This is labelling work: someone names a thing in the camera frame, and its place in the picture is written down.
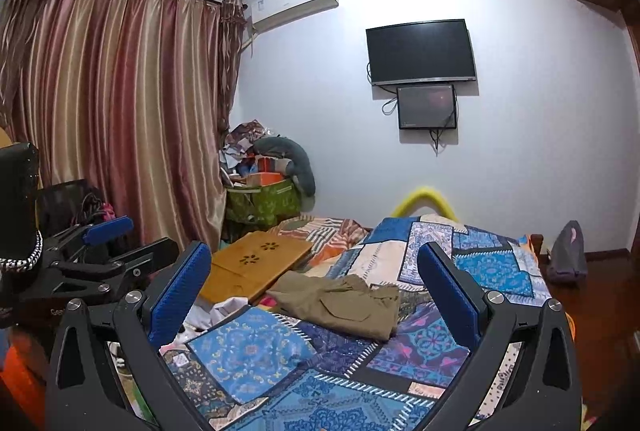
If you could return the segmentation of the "striped pink curtain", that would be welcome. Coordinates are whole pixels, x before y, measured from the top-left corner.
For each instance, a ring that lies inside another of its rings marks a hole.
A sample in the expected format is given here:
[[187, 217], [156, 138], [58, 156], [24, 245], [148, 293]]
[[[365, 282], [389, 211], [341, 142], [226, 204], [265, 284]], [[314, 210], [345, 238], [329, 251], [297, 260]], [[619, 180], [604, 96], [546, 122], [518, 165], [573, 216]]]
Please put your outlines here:
[[241, 0], [4, 0], [1, 125], [42, 183], [84, 179], [132, 238], [220, 240]]

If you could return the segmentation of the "yellow plush pillow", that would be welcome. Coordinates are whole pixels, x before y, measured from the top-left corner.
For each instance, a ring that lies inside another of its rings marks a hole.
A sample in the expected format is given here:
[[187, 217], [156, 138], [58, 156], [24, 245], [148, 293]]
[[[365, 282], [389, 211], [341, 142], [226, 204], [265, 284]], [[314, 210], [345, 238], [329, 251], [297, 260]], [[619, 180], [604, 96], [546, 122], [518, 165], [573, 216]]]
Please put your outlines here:
[[458, 217], [454, 214], [454, 209], [447, 202], [444, 195], [440, 194], [435, 188], [416, 188], [407, 195], [390, 214], [391, 217], [408, 217], [413, 214], [416, 209], [424, 206], [433, 208], [441, 217], [446, 217], [451, 221], [458, 222]]

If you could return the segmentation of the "green storage box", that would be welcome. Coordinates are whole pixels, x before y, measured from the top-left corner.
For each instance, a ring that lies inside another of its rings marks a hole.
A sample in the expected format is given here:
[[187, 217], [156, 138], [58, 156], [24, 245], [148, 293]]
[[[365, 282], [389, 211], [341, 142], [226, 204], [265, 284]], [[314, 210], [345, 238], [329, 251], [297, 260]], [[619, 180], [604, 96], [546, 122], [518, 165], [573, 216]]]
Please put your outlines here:
[[271, 227], [298, 216], [300, 210], [302, 201], [290, 179], [227, 190], [226, 218], [235, 223]]

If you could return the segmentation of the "white air conditioner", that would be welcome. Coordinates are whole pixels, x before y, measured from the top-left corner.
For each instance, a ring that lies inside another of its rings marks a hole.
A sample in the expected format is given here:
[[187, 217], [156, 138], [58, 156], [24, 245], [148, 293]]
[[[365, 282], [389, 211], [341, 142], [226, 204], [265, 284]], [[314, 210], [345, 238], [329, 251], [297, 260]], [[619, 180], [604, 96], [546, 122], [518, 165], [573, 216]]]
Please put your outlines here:
[[338, 7], [338, 0], [254, 0], [250, 2], [252, 32], [262, 34]]

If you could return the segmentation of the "small black wall monitor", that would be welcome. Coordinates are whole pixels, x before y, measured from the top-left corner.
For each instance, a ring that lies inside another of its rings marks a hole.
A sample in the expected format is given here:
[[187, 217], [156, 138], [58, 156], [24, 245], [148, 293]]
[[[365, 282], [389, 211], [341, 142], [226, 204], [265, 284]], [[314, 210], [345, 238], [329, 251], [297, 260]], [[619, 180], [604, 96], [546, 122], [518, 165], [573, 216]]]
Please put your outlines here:
[[427, 84], [397, 90], [400, 130], [457, 128], [457, 96], [452, 84]]

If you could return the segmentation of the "colourful patchwork bedspread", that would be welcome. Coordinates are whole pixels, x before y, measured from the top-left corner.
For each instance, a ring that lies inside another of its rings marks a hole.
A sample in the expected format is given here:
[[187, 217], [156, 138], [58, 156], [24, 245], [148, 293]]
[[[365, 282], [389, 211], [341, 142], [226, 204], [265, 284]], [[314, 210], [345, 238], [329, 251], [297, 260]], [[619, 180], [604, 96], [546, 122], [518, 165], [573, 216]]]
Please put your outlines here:
[[387, 341], [301, 321], [270, 297], [184, 344], [163, 345], [160, 357], [214, 430], [416, 429], [470, 355], [420, 280], [416, 258], [426, 243], [511, 302], [538, 307], [549, 298], [529, 236], [437, 214], [388, 217], [341, 255], [301, 273], [397, 286], [397, 326]]

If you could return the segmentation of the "olive green pants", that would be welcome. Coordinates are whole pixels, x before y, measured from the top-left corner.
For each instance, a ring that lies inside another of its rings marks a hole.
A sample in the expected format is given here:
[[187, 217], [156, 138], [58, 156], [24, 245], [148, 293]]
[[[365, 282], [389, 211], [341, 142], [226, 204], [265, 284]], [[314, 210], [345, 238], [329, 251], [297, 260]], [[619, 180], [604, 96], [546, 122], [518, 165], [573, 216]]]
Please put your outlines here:
[[345, 335], [387, 341], [400, 307], [395, 285], [371, 287], [357, 275], [311, 277], [286, 272], [267, 291], [280, 310]]

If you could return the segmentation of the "black wall television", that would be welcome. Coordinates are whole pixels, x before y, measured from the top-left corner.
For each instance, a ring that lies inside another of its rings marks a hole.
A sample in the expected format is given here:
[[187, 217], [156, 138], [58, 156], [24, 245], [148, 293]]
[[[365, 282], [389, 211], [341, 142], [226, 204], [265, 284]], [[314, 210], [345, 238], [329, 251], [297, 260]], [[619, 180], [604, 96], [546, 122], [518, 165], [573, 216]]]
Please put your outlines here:
[[476, 79], [463, 18], [369, 28], [366, 37], [369, 75], [375, 86]]

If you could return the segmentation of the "grey plush toy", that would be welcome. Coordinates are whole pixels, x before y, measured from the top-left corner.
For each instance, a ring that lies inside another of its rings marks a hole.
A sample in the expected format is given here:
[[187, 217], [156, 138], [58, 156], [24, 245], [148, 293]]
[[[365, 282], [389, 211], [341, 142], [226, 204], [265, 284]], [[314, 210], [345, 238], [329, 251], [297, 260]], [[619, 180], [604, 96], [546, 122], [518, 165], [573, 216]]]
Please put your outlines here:
[[285, 159], [285, 177], [296, 181], [299, 191], [306, 197], [316, 194], [316, 180], [303, 147], [285, 136], [264, 136], [254, 143], [255, 153], [262, 156]]

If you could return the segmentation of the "grey backpack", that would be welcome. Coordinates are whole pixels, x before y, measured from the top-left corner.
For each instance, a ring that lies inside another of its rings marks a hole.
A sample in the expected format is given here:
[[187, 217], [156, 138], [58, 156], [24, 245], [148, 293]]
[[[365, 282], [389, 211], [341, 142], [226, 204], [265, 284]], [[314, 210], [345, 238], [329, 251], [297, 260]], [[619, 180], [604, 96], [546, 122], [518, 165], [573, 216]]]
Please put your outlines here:
[[570, 220], [553, 243], [547, 275], [553, 283], [577, 283], [587, 274], [584, 234], [579, 223]]

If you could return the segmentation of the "wooden lap desk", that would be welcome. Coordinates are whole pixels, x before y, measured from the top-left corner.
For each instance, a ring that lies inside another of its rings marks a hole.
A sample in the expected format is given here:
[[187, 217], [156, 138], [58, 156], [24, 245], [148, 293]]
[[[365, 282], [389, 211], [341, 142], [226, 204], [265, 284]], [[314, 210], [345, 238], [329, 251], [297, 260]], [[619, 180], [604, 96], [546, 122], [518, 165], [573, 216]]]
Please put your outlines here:
[[311, 254], [311, 242], [253, 232], [213, 254], [200, 297], [210, 303], [229, 298], [259, 299], [277, 279]]

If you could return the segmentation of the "white cloth on bed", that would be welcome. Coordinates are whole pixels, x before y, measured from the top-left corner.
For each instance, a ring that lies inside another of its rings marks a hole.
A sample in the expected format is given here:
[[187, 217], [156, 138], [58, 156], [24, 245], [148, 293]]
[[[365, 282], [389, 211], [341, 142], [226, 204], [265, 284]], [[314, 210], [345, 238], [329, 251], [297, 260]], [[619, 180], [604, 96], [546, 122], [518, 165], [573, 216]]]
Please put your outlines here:
[[186, 314], [174, 339], [174, 344], [184, 344], [186, 341], [200, 336], [217, 324], [229, 318], [235, 312], [248, 306], [248, 299], [231, 297], [227, 300], [210, 304], [200, 299], [196, 300]]

